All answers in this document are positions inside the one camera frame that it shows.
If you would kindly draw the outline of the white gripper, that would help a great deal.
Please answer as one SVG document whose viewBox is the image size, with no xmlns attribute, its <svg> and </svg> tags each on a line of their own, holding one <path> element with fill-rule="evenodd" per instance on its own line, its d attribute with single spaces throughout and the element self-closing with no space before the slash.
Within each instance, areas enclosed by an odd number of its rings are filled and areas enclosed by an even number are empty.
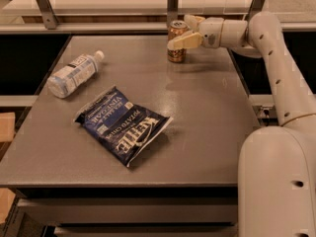
<svg viewBox="0 0 316 237">
<path fill-rule="evenodd" d="M 167 48 L 170 50 L 197 48 L 201 44 L 207 48 L 219 48 L 220 37 L 224 20 L 222 18 L 205 18 L 186 14 L 185 23 L 193 31 L 187 31 L 182 35 L 171 39 Z"/>
</svg>

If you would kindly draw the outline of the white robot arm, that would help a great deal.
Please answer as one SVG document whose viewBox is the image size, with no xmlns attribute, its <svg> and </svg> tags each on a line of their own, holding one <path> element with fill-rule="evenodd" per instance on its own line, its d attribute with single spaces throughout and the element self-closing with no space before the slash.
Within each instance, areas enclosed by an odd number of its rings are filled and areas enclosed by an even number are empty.
<svg viewBox="0 0 316 237">
<path fill-rule="evenodd" d="M 277 126 L 252 132 L 238 163 L 238 237 L 316 237 L 316 98 L 267 11 L 247 21 L 184 17 L 171 50 L 227 47 L 266 66 Z"/>
</svg>

